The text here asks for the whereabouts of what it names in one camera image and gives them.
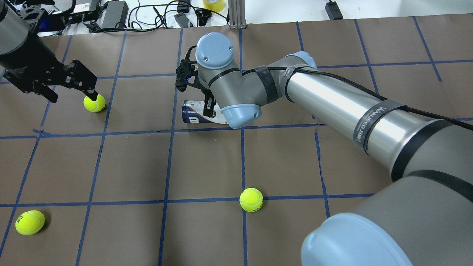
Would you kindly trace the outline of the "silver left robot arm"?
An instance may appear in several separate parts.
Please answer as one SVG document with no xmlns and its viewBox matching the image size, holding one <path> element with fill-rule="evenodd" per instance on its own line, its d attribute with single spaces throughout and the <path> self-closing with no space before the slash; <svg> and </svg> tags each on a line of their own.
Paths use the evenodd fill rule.
<svg viewBox="0 0 473 266">
<path fill-rule="evenodd" d="M 97 77 L 82 62 L 58 61 L 30 25 L 5 1 L 1 1 L 1 66 L 3 77 L 23 93 L 43 96 L 56 103 L 51 86 L 64 86 L 84 93 L 84 107 L 101 112 L 105 99 L 96 91 Z"/>
</svg>

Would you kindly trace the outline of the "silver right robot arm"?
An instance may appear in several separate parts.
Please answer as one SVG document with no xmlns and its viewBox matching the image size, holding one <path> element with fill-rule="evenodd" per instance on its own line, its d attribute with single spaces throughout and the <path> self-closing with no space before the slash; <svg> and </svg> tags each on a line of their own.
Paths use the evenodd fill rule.
<svg viewBox="0 0 473 266">
<path fill-rule="evenodd" d="M 388 168 L 389 186 L 306 236 L 303 266 L 472 265 L 471 124 L 318 71 L 303 51 L 242 72 L 230 39 L 210 32 L 195 56 L 197 79 L 231 128 L 249 125 L 283 97 Z"/>
</svg>

